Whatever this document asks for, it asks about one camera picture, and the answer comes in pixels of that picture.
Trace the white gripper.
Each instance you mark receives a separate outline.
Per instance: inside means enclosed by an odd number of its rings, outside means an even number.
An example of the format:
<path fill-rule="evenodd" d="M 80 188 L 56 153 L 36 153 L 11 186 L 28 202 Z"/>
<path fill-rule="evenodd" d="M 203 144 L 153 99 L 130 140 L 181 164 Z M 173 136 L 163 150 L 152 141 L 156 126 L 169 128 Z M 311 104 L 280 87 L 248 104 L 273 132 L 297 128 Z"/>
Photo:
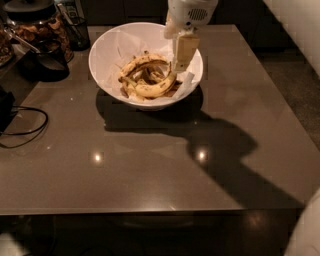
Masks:
<path fill-rule="evenodd" d="M 178 34 L 182 30 L 198 28 L 209 23 L 219 0 L 168 0 L 164 37 L 172 39 L 173 67 L 184 72 L 199 46 L 196 34 Z"/>

